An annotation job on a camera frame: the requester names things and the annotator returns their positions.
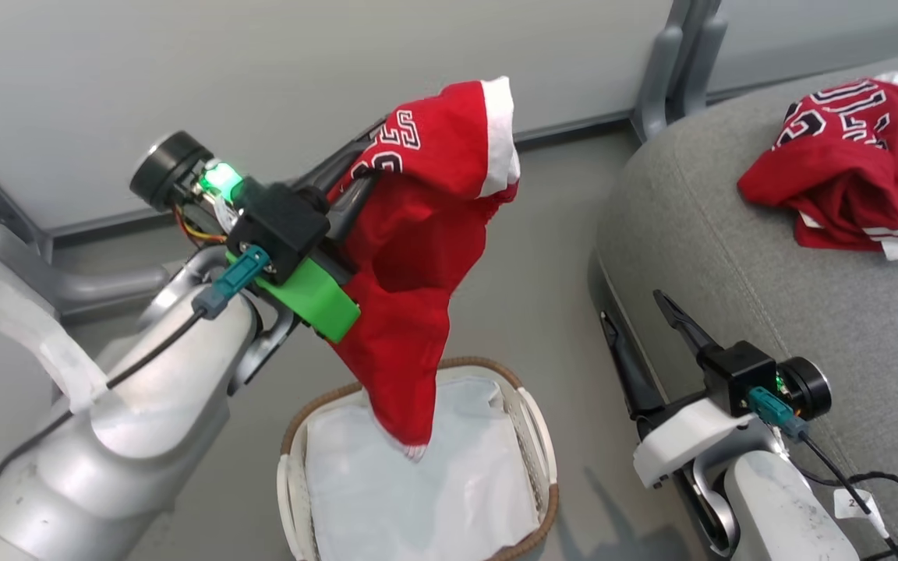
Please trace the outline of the grey curved partition leg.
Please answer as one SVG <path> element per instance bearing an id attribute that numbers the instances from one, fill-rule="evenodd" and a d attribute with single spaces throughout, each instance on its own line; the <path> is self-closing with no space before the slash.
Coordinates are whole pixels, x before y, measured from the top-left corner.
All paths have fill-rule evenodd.
<path id="1" fill-rule="evenodd" d="M 683 68 L 669 99 L 674 121 L 698 114 L 708 107 L 709 82 L 728 22 L 719 14 L 709 12 L 695 28 Z"/>
<path id="2" fill-rule="evenodd" d="M 678 23 L 670 23 L 664 26 L 653 40 L 644 78 L 639 86 L 631 114 L 631 124 L 641 143 L 656 137 L 669 125 L 667 96 L 683 39 L 683 27 Z"/>

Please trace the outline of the grey fabric sofa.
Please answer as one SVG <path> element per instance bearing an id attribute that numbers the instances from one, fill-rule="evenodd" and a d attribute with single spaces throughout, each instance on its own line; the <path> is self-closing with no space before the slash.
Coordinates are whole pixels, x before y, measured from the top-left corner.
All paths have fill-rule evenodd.
<path id="1" fill-rule="evenodd" d="M 804 356 L 833 386 L 811 433 L 841 468 L 898 475 L 898 263 L 806 249 L 794 217 L 748 205 L 737 180 L 769 148 L 787 106 L 824 86 L 898 71 L 898 58 L 792 79 L 720 102 L 649 139 L 603 204 L 598 305 L 619 305 L 667 397 L 702 390 L 701 369 L 653 301 L 666 292 L 721 344 Z"/>

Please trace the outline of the red garment wide white band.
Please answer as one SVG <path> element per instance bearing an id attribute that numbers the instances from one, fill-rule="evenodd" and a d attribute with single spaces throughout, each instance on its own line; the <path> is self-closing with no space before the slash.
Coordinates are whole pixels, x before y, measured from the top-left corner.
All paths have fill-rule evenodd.
<path id="1" fill-rule="evenodd" d="M 432 436 L 452 295 L 519 191 L 513 121 L 506 76 L 446 86 L 393 110 L 338 183 L 346 194 L 377 178 L 345 239 L 356 268 L 345 290 L 361 315 L 334 349 L 412 460 Z"/>

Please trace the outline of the grey partition leg with caster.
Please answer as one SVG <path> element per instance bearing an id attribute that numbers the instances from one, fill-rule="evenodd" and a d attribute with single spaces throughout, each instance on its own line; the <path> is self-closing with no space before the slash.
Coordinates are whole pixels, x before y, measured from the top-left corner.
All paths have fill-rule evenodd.
<path id="1" fill-rule="evenodd" d="M 171 280 L 163 266 L 87 276 L 57 269 L 0 224 L 0 263 L 40 295 L 61 317 L 150 301 Z"/>

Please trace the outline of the white basket liner cloth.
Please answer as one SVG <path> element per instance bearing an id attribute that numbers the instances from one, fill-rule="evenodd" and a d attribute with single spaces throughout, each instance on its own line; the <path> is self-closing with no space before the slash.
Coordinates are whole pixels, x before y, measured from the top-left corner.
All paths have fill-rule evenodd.
<path id="1" fill-rule="evenodd" d="M 320 561 L 485 561 L 539 526 L 503 388 L 442 381 L 412 459 L 366 404 L 309 420 L 306 481 Z"/>

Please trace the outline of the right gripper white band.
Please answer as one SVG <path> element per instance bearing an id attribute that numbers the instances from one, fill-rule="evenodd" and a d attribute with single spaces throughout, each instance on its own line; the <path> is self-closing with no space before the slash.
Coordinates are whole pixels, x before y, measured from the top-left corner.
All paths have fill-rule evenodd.
<path id="1" fill-rule="evenodd" d="M 677 331 L 696 359 L 720 349 L 666 292 L 653 291 L 653 299 L 664 319 Z M 651 374 L 639 355 L 637 345 L 619 317 L 599 313 L 603 337 L 619 377 L 624 402 L 631 419 L 660 412 L 664 406 Z M 751 392 L 753 406 L 748 415 L 731 418 L 705 395 L 686 404 L 666 406 L 666 419 L 652 420 L 649 432 L 641 437 L 634 451 L 634 469 L 642 484 L 654 486 L 663 477 L 683 468 L 689 461 L 724 443 L 741 427 L 762 424 L 798 440 L 798 431 L 810 420 L 826 415 L 833 407 L 833 388 L 820 368 L 811 360 L 795 356 L 778 363 L 776 394 L 763 388 Z"/>

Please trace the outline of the red white jersey with trim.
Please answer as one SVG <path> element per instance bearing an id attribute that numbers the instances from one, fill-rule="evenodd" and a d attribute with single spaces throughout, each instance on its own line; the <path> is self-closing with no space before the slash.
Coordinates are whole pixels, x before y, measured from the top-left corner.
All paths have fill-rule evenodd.
<path id="1" fill-rule="evenodd" d="M 898 260 L 898 72 L 791 104 L 737 187 L 753 205 L 794 210 L 801 246 Z"/>

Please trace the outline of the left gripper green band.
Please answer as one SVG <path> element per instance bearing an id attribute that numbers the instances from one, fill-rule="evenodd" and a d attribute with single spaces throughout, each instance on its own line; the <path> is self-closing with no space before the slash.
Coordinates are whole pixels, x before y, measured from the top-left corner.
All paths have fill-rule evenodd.
<path id="1" fill-rule="evenodd" d="M 293 189 L 314 188 L 328 195 L 385 121 L 379 118 L 313 170 L 282 184 Z M 329 210 L 328 233 L 283 284 L 272 284 L 265 276 L 272 270 L 270 256 L 259 246 L 243 245 L 246 251 L 239 256 L 227 247 L 229 232 L 239 219 L 240 209 L 234 198 L 246 177 L 254 178 L 215 157 L 188 132 L 178 131 L 150 146 L 129 188 L 155 210 L 172 213 L 186 237 L 199 248 L 224 253 L 227 262 L 221 266 L 221 273 L 192 300 L 197 316 L 215 319 L 232 299 L 250 291 L 310 326 L 325 340 L 342 340 L 359 319 L 360 310 L 345 292 L 353 269 L 342 255 L 340 244 L 359 219 L 378 175 L 363 175 L 347 185 Z"/>

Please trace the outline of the white tape strip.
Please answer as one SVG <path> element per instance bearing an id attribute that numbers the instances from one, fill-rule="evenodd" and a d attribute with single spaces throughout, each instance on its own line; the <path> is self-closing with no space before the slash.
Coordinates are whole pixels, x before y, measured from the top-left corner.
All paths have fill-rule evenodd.
<path id="1" fill-rule="evenodd" d="M 72 413 L 89 411 L 109 391 L 109 377 L 51 313 L 0 281 L 0 333 L 31 352 L 68 398 Z"/>

